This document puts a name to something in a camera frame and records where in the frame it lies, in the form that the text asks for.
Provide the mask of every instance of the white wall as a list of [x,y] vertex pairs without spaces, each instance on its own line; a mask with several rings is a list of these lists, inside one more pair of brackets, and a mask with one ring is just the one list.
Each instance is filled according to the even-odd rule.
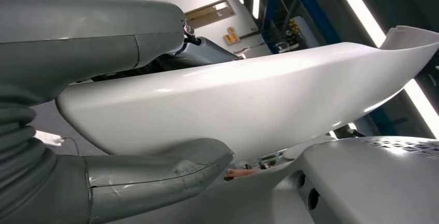
[[[169,2],[179,6],[183,12],[215,3],[221,0],[169,0]],[[239,36],[243,36],[258,30],[249,11],[238,0],[228,0],[235,16],[212,23],[196,29],[197,36],[204,36],[228,51],[235,52],[244,47],[252,47],[263,42],[261,35],[252,36],[242,40],[240,43],[228,46],[223,36],[227,34],[227,28],[233,26]],[[266,45],[258,46],[246,53],[247,58],[270,55],[271,52]]]

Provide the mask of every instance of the orange sign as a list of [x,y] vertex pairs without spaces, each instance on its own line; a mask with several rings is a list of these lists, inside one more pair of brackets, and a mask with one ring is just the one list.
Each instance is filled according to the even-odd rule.
[[236,35],[236,34],[224,35],[224,40],[226,41],[227,44],[234,44],[234,43],[241,41],[239,39],[238,35]]
[[235,28],[234,28],[233,26],[228,27],[228,28],[227,28],[227,31],[228,31],[230,34],[234,34],[234,33],[236,32],[236,30],[235,30]]

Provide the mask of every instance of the glossy white surface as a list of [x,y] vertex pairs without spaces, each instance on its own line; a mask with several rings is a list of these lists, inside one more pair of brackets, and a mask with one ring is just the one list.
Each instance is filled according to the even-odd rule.
[[[340,43],[74,85],[57,104],[84,137],[109,153],[156,154],[214,138],[242,161],[320,136],[389,100],[439,47],[438,34],[414,30],[419,39],[410,49]],[[419,33],[432,38],[427,42]]]

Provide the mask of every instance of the gray floor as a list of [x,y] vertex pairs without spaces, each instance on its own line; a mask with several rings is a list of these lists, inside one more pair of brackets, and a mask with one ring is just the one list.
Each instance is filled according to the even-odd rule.
[[[31,122],[35,129],[49,132],[61,137],[69,137],[76,141],[78,145],[79,155],[104,155],[103,151],[92,145],[83,136],[76,132],[70,124],[60,115],[56,108],[55,102],[46,102],[32,107],[37,113],[37,117]],[[72,140],[67,139],[61,147],[52,148],[57,154],[77,155],[75,144]]]

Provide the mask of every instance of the gray metal housing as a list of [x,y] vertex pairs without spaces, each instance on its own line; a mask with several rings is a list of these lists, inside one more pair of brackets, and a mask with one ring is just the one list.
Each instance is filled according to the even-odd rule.
[[307,148],[290,166],[319,223],[437,223],[439,142],[364,137]]

